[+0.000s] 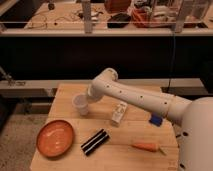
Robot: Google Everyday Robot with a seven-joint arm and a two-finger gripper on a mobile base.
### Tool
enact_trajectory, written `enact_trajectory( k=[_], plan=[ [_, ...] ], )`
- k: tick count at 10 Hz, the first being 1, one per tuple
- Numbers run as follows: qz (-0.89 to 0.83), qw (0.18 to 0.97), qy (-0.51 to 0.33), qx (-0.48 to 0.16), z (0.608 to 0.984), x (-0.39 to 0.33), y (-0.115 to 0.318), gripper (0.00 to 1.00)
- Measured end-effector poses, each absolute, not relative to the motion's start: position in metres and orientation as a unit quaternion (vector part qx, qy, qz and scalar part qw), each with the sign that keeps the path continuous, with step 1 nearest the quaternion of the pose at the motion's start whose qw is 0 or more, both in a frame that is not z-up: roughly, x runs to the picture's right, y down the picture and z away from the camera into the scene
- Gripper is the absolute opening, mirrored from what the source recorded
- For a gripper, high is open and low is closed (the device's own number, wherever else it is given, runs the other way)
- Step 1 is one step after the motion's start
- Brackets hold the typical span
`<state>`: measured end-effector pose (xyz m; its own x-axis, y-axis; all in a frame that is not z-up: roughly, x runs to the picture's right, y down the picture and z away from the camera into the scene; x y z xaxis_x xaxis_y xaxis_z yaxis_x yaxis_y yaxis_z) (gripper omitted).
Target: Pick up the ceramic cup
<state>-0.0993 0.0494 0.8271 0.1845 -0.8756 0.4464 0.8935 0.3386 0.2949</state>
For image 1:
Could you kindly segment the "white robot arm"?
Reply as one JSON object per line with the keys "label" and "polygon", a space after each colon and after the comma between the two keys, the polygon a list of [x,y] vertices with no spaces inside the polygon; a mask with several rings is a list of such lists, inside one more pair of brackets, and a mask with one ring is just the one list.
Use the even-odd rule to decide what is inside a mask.
{"label": "white robot arm", "polygon": [[106,68],[88,86],[87,99],[96,102],[107,95],[166,118],[181,128],[178,171],[213,171],[213,97],[188,100],[117,80],[117,72]]}

